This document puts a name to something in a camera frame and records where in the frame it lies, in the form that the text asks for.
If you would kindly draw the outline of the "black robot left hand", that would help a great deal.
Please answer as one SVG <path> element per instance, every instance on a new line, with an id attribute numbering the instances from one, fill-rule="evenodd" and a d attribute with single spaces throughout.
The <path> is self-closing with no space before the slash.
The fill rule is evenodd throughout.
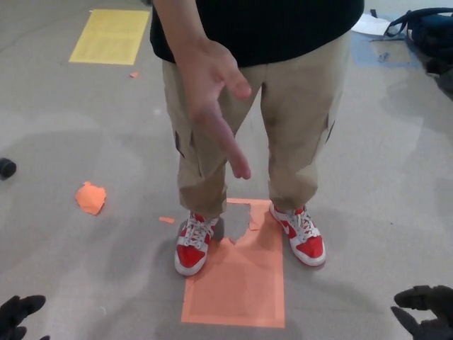
<path id="1" fill-rule="evenodd" d="M 44 295 L 30 295 L 21 298 L 14 295 L 1 306 L 1 340 L 22 340 L 27 328 L 22 321 L 39 311 L 45 304 Z"/>

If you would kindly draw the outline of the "person's bare right hand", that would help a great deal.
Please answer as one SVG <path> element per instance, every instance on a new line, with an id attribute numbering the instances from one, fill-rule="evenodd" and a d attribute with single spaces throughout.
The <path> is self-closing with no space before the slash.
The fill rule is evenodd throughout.
<path id="1" fill-rule="evenodd" d="M 235 177 L 249 179 L 247 159 L 219 105 L 224 88 L 241 100 L 251 95 L 251 86 L 236 60 L 224 46 L 206 38 L 176 45 L 173 55 L 183 78 L 190 117 L 223 151 Z"/>

